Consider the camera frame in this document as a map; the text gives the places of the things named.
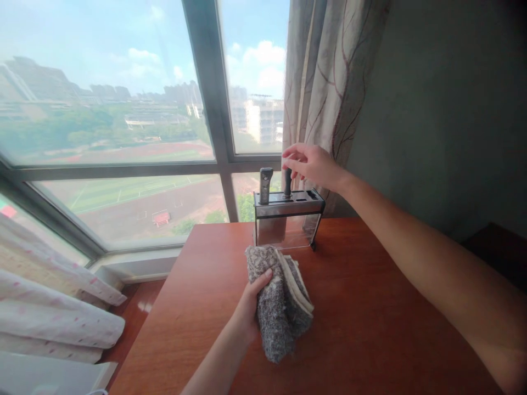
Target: window sill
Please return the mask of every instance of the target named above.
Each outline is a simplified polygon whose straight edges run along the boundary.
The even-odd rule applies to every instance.
[[[166,279],[181,252],[168,250],[129,252],[105,256],[90,271],[111,286],[122,289],[124,284]]]

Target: window pane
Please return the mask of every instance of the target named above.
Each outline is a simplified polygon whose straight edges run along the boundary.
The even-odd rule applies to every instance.
[[[232,184],[236,196],[236,209],[238,210],[238,221],[254,221],[254,198],[253,192],[260,191],[260,173],[235,173],[232,174]],[[274,173],[271,178],[271,192],[282,190],[282,174]]]
[[[28,4],[0,6],[11,163],[214,160],[181,1]]]
[[[281,152],[289,2],[224,0],[221,18],[235,151]]]
[[[220,176],[38,182],[108,250],[180,244],[198,223],[227,222]]]
[[[28,232],[37,236],[65,258],[81,266],[86,266],[89,263],[89,259],[82,252],[31,217],[2,194],[0,194],[0,215],[5,215],[11,221],[23,226]]]

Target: pink polka dot curtain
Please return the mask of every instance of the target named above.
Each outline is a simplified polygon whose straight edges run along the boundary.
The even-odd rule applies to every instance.
[[[37,270],[23,275],[31,267]],[[117,342],[124,320],[63,293],[60,286],[44,285],[62,283],[105,303],[119,305],[126,299],[0,214],[0,350],[95,363],[103,349]]]

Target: wooden table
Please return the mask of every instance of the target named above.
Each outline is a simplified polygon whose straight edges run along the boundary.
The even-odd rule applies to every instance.
[[[252,228],[194,227],[111,395],[179,394],[242,294]],[[360,219],[323,219],[316,252],[288,252],[315,305],[312,327],[279,365],[256,341],[231,393],[501,393]]]

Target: curtain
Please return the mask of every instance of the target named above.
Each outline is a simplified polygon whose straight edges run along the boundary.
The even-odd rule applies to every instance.
[[[69,295],[61,292],[72,290]],[[119,305],[126,297],[0,214],[0,349],[95,363],[124,320],[78,298]]]
[[[390,0],[291,0],[283,148],[320,145],[345,167]],[[295,180],[294,188],[299,187]],[[304,188],[316,187],[303,185]],[[326,214],[335,196],[326,198]]]

